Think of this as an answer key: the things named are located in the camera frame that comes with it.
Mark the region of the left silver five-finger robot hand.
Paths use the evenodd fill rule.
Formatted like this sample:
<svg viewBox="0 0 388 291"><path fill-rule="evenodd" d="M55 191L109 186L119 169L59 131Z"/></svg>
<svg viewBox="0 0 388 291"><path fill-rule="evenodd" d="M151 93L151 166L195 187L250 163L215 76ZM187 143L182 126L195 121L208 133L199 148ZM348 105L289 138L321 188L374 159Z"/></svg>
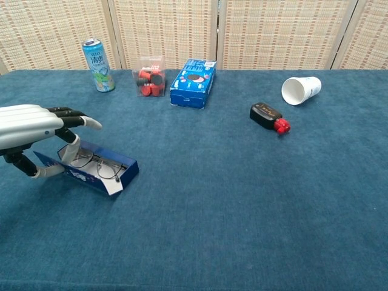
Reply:
<svg viewBox="0 0 388 291"><path fill-rule="evenodd" d="M79 126L102 129L99 121L69 107L37 104L1 107L1 156L34 179L58 175L65 171L62 165L38 167L24 151L38 141L57 136L67 143L61 162L69 165L81 147L80 137L70 129Z"/></svg>

